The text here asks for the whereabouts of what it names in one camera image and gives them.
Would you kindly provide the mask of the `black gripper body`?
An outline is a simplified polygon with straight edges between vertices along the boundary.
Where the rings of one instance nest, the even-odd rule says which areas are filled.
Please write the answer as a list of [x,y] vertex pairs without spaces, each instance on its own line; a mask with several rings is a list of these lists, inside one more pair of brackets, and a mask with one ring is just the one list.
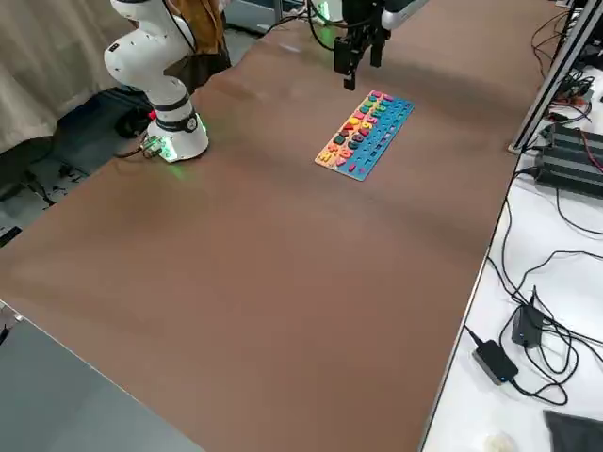
[[391,32],[382,26],[382,13],[388,5],[384,0],[343,0],[342,16],[345,22],[347,40],[368,36],[373,42],[374,35],[383,36],[384,40],[391,37]]

